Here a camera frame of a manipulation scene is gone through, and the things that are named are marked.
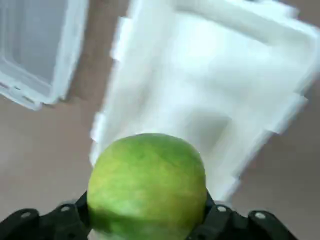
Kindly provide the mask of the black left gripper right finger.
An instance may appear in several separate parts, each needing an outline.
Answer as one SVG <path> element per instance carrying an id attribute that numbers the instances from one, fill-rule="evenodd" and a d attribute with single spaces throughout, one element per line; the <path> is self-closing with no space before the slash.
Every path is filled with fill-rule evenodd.
<path id="1" fill-rule="evenodd" d="M 225 204 L 206 197 L 202 224 L 192 230 L 193 240 L 297 240 L 272 213 L 250 211 L 242 216 Z"/>

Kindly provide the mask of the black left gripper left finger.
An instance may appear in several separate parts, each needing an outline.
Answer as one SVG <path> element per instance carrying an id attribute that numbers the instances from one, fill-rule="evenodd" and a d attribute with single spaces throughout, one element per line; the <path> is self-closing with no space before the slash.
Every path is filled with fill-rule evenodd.
<path id="1" fill-rule="evenodd" d="M 0 222 L 2 240 L 87 240 L 91 230 L 87 192 L 47 214 L 23 208 Z"/>

